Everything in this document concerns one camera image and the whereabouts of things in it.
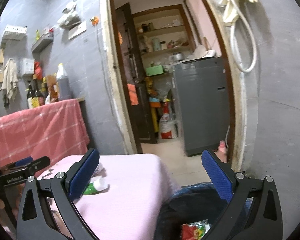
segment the gray appliance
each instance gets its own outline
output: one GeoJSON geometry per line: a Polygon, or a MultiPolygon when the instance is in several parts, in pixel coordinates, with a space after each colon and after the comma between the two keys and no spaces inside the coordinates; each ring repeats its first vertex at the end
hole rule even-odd
{"type": "Polygon", "coordinates": [[[226,74],[221,57],[174,65],[172,94],[179,136],[188,156],[217,149],[229,126],[226,74]]]}

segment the tile floor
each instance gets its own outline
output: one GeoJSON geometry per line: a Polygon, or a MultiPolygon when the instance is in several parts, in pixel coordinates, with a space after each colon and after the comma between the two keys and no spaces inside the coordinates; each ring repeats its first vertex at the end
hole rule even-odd
{"type": "Polygon", "coordinates": [[[144,153],[159,156],[180,186],[211,181],[201,164],[201,155],[188,157],[180,138],[159,140],[157,144],[141,144],[144,153]]]}

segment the silver bolt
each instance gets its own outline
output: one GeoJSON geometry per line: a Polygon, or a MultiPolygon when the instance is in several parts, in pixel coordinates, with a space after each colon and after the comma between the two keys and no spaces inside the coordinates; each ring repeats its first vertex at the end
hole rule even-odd
{"type": "Polygon", "coordinates": [[[268,182],[272,182],[272,181],[273,181],[273,178],[270,177],[270,176],[266,176],[266,180],[267,180],[268,182]]]}
{"type": "Polygon", "coordinates": [[[30,177],[28,178],[28,181],[29,181],[29,182],[34,181],[34,176],[30,176],[30,177]]]}
{"type": "Polygon", "coordinates": [[[65,175],[65,173],[60,171],[60,172],[57,173],[57,178],[61,179],[61,178],[63,178],[64,175],[65,175]]]}
{"type": "Polygon", "coordinates": [[[243,178],[244,178],[244,174],[241,173],[241,172],[238,172],[235,176],[236,176],[238,179],[243,179],[243,178]]]}

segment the red plaid cloth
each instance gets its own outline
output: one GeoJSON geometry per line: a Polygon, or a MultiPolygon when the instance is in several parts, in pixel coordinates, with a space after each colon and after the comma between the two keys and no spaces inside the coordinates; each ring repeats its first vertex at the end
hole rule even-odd
{"type": "Polygon", "coordinates": [[[31,156],[51,165],[87,152],[89,137],[76,99],[27,109],[0,118],[0,166],[31,156]]]}

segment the blue gripper pad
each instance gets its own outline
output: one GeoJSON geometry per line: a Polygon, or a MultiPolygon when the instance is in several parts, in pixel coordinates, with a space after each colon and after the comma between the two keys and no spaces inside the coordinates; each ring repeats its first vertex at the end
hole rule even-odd
{"type": "Polygon", "coordinates": [[[81,197],[99,164],[99,160],[99,152],[94,149],[69,184],[68,196],[71,201],[81,197]]]}
{"type": "Polygon", "coordinates": [[[229,203],[233,196],[231,181],[207,150],[202,152],[201,161],[220,198],[229,203]]]}
{"type": "Polygon", "coordinates": [[[26,164],[31,163],[31,162],[33,162],[33,158],[31,156],[29,156],[29,157],[26,157],[26,158],[24,158],[20,161],[15,162],[14,164],[15,164],[16,167],[19,167],[19,166],[23,166],[23,165],[26,165],[26,164]]]}

